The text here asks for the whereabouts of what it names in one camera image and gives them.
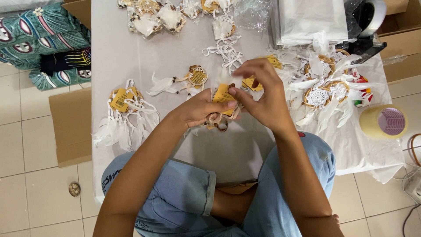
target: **left hand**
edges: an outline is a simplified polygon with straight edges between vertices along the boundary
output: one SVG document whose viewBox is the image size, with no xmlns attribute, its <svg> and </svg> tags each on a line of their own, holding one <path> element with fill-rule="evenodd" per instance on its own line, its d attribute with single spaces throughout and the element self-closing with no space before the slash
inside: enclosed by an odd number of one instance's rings
<svg viewBox="0 0 421 237">
<path fill-rule="evenodd" d="M 209 114 L 214 112 L 225 112 L 235 107 L 237 101 L 228 101 L 224 103 L 211 102 L 211 89 L 208 88 L 182 103 L 170 114 L 179 121 L 191 128 L 203 124 L 209 119 Z"/>
</svg>

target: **person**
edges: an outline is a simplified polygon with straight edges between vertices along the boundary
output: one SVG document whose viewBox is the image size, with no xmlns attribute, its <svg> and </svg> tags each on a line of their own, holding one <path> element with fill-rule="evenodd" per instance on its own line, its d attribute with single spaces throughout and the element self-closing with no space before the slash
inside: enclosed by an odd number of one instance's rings
<svg viewBox="0 0 421 237">
<path fill-rule="evenodd" d="M 133 236 L 133 227 L 145 237 L 343 237 L 327 198 L 335 176 L 330 147 L 296 131 L 283 83 L 267 59 L 248 60 L 233 75 L 255 75 L 253 87 L 264 87 L 261 99 L 230 88 L 236 101 L 211 103 L 207 89 L 171 111 L 136 152 L 118 156 L 104 171 L 106 196 L 94 237 Z M 188 128 L 237 101 L 273 132 L 276 146 L 257 185 L 232 195 L 215 189 L 214 172 L 168 157 Z"/>
</svg>

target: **light blue jeans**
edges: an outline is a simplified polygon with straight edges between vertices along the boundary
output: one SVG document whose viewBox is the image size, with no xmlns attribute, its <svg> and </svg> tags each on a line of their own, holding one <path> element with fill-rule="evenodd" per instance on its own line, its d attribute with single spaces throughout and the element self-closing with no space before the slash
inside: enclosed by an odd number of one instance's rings
<svg viewBox="0 0 421 237">
<path fill-rule="evenodd" d="M 320 183 L 329 197 L 335 176 L 331 148 L 318 136 L 298 132 Z M 133 155 L 116 157 L 104 171 L 104 194 Z M 283 185 L 276 147 L 258 176 L 254 199 L 241 226 L 224 227 L 210 216 L 216 174 L 168 160 L 148 199 L 139 210 L 135 229 L 145 237 L 299 237 L 300 231 L 282 196 Z"/>
</svg>

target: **right hand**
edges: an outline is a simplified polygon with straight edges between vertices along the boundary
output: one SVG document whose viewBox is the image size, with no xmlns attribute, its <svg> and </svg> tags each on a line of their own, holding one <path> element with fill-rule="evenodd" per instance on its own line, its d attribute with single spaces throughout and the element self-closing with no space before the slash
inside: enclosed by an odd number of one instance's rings
<svg viewBox="0 0 421 237">
<path fill-rule="evenodd" d="M 254 75 L 253 88 L 259 83 L 263 85 L 264 93 L 259 101 L 254 101 L 241 89 L 232 87 L 228 90 L 253 117 L 275 135 L 296 131 L 288 111 L 283 82 L 267 58 L 248 60 L 232 75 L 243 78 Z"/>
</svg>

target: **cardboard box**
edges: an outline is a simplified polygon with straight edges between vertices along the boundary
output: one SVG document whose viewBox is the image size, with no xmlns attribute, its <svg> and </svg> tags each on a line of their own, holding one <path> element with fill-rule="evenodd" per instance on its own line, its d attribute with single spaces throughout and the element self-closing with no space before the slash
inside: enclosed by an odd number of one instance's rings
<svg viewBox="0 0 421 237">
<path fill-rule="evenodd" d="M 91 89 L 50 96 L 59 168 L 92 159 Z"/>
<path fill-rule="evenodd" d="M 386 3 L 386 15 L 406 12 L 409 0 L 383 0 Z"/>
<path fill-rule="evenodd" d="M 88 29 L 91 29 L 91 0 L 64 0 L 61 5 L 80 20 Z"/>
<path fill-rule="evenodd" d="M 421 5 L 418 0 L 409 0 L 406 12 L 386 16 L 377 33 L 381 42 L 387 42 L 387 47 L 380 52 L 382 59 L 408 56 L 402 62 L 384 66 L 388 83 L 421 75 Z"/>
</svg>

